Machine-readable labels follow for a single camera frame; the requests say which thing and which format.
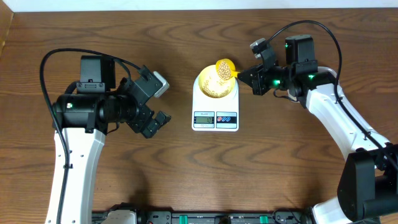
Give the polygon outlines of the white digital kitchen scale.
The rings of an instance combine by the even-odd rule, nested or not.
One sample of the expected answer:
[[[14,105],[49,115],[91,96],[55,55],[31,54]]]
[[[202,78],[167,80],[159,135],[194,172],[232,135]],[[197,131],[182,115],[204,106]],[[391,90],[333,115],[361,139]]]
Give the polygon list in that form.
[[[194,131],[235,132],[239,129],[239,86],[222,98],[205,95],[199,86],[199,76],[193,84],[192,129]]]

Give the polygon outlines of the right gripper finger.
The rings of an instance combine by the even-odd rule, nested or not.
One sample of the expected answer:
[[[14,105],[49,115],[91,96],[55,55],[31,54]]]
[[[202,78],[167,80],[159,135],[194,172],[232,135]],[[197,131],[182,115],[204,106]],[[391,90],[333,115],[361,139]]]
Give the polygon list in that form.
[[[238,76],[238,80],[245,83],[247,86],[249,86],[251,89],[253,89],[251,76]]]
[[[238,79],[251,79],[257,73],[257,67],[251,67],[249,69],[243,70],[242,72],[238,73]]]

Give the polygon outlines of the pale yellow bowl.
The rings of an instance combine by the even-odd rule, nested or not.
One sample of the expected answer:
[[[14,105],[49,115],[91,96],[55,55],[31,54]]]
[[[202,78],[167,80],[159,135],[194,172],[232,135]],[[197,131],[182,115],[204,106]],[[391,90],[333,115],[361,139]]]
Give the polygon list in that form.
[[[204,68],[198,76],[200,90],[211,98],[222,98],[230,94],[235,87],[235,78],[224,80],[219,77],[216,65]]]

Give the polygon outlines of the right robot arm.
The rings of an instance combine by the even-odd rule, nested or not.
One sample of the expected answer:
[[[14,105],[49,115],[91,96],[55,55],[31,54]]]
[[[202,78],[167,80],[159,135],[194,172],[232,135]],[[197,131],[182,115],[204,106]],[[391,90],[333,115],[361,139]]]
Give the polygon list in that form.
[[[347,100],[337,74],[315,59],[311,35],[285,40],[287,65],[278,65],[275,52],[261,38],[250,45],[262,62],[238,74],[255,95],[287,91],[320,120],[339,147],[345,166],[337,196],[309,208],[302,223],[378,221],[397,212],[397,145],[375,131]]]

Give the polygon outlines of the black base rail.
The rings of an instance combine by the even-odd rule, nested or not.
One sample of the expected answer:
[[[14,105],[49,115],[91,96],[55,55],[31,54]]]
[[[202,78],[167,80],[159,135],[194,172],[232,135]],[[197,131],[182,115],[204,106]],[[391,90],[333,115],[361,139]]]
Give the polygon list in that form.
[[[170,207],[138,207],[120,203],[105,212],[93,212],[92,223],[137,224],[265,224],[314,223],[308,211],[277,209],[273,212],[195,212],[175,211]]]

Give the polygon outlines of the yellow measuring scoop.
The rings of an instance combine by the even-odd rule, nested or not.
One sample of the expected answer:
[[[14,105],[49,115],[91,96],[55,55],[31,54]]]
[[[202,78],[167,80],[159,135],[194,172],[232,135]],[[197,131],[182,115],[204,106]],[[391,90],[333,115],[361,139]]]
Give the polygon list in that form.
[[[234,63],[228,58],[216,62],[216,72],[222,80],[237,78],[239,74],[239,72],[236,71]]]

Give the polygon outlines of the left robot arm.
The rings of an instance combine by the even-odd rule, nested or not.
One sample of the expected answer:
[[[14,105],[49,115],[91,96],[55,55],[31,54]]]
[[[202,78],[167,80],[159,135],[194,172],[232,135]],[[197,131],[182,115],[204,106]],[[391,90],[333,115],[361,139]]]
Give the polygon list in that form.
[[[81,57],[80,79],[50,105],[55,128],[55,170],[47,223],[91,223],[96,170],[109,124],[126,123],[135,133],[151,138],[171,119],[147,105],[168,88],[166,79],[147,67],[139,78],[116,84],[120,59],[105,55]]]

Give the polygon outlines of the soybeans in bowl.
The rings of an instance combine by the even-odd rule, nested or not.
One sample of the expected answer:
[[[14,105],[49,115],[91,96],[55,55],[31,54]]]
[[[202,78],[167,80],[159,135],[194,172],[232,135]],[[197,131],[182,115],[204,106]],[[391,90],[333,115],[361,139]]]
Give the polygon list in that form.
[[[209,73],[203,77],[201,90],[212,98],[222,98],[234,88],[233,80],[222,80],[217,74]]]

